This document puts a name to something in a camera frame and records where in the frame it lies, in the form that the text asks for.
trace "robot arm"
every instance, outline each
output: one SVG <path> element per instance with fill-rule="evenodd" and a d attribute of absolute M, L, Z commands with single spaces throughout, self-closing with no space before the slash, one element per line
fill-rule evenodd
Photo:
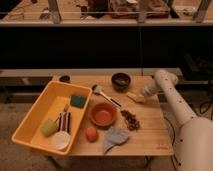
<path fill-rule="evenodd" d="M 154 79 L 145 85 L 142 94 L 151 96 L 162 90 L 179 124 L 175 156 L 179 171 L 213 171 L 213 122 L 197 117 L 175 89 L 176 75 L 158 70 Z"/>
<path fill-rule="evenodd" d="M 151 96 L 162 90 L 178 123 L 184 125 L 192 118 L 197 117 L 197 115 L 175 89 L 177 83 L 178 78 L 176 75 L 165 70 L 158 70 L 154 75 L 154 80 L 144 86 L 142 94 Z"/>

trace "black wall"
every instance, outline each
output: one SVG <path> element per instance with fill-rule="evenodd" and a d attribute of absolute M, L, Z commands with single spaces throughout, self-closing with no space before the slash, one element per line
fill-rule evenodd
<path fill-rule="evenodd" d="M 213 54 L 203 27 L 0 27 L 0 68 L 179 67 Z"/>

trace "yellow plastic tray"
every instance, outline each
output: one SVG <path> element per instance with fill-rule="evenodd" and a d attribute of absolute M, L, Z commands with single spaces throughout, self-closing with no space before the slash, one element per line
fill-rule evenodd
<path fill-rule="evenodd" d="M 67 155 L 77 135 L 91 93 L 92 90 L 88 87 L 61 83 L 58 81 L 49 82 L 14 132 L 12 141 L 46 152 Z M 70 105 L 70 98 L 73 94 L 87 98 L 83 108 L 77 108 Z M 54 149 L 51 145 L 52 136 L 44 137 L 40 132 L 40 127 L 48 118 L 56 120 L 66 104 L 70 105 L 68 111 L 71 112 L 71 136 L 67 148 L 63 151 L 59 151 Z"/>

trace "toy food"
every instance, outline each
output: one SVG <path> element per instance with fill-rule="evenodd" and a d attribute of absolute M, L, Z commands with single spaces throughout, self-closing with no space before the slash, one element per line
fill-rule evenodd
<path fill-rule="evenodd" d="M 146 99 L 142 94 L 135 94 L 132 92 L 127 92 L 126 95 L 137 103 L 146 102 Z"/>
<path fill-rule="evenodd" d="M 140 122 L 136 119 L 135 115 L 128 110 L 121 110 L 121 114 L 125 118 L 125 123 L 130 131 L 138 130 L 140 128 Z"/>
<path fill-rule="evenodd" d="M 58 125 L 56 122 L 54 122 L 51 119 L 47 119 L 46 122 L 44 122 L 44 124 L 41 126 L 41 133 L 45 136 L 45 137 L 49 137 L 50 135 L 54 134 L 55 132 L 57 132 L 58 130 Z"/>
<path fill-rule="evenodd" d="M 94 127 L 86 128 L 85 136 L 89 142 L 95 142 L 98 139 L 97 129 Z"/>

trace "wooden table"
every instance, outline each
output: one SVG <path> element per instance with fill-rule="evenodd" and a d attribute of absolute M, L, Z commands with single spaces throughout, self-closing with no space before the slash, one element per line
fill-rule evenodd
<path fill-rule="evenodd" d="M 129 91 L 139 92 L 149 80 L 148 76 L 131 76 Z M 112 148 L 106 156 L 170 156 L 174 154 L 157 96 L 147 99 L 144 104 L 135 103 L 125 93 L 118 93 L 113 89 L 111 76 L 71 76 L 71 82 L 87 87 L 92 87 L 94 84 L 101 85 L 108 96 L 116 99 L 124 109 L 135 114 L 140 121 L 141 128 L 138 131 L 130 132 L 130 139 L 125 144 Z M 84 129 L 93 126 L 89 120 L 91 108 L 103 101 L 106 100 L 101 95 L 92 94 L 71 148 L 71 156 L 103 156 L 102 143 L 106 130 L 98 129 L 99 139 L 94 143 L 88 142 L 84 135 Z M 128 131 L 120 112 L 117 115 L 118 118 L 114 126 Z"/>

